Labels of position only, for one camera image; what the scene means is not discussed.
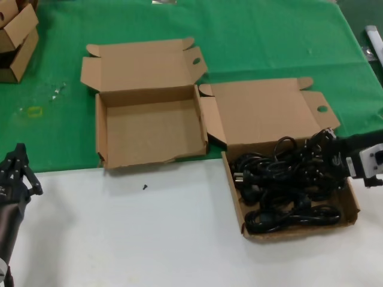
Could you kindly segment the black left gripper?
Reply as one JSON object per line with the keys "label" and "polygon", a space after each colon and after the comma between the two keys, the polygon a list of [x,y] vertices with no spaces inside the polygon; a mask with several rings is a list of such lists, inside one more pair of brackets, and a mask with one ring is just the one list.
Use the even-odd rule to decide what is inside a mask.
{"label": "black left gripper", "polygon": [[[20,171],[26,176],[29,190],[20,179]],[[25,215],[29,194],[43,195],[42,186],[29,167],[26,145],[18,143],[1,162],[1,259],[9,261]]]}

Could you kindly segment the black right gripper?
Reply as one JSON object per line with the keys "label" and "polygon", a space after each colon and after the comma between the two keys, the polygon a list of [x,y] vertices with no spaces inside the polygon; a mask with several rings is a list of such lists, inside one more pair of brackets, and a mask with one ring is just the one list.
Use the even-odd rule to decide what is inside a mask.
{"label": "black right gripper", "polygon": [[328,144],[329,165],[343,177],[376,180],[382,174],[382,131],[338,138],[332,128],[318,133]]}

